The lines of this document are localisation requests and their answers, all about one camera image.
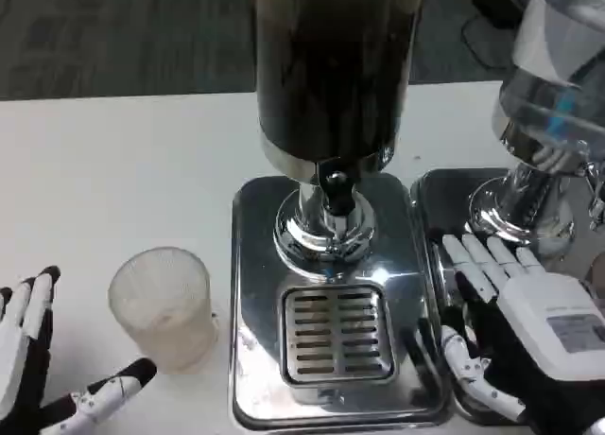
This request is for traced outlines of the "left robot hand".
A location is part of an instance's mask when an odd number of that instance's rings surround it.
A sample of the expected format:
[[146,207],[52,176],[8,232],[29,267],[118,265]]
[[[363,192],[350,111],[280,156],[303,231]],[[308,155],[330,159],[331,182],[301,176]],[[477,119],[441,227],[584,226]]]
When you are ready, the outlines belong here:
[[60,277],[60,268],[52,265],[14,288],[1,288],[3,434],[88,434],[156,376],[156,364],[141,357],[82,391],[42,403],[51,360],[55,286]]

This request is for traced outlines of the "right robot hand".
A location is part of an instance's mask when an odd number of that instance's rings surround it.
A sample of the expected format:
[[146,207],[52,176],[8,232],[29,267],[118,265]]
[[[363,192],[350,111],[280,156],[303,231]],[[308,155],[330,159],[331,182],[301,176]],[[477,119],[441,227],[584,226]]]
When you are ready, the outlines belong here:
[[604,431],[604,314],[571,276],[497,236],[444,235],[464,307],[441,317],[458,386],[536,434]]

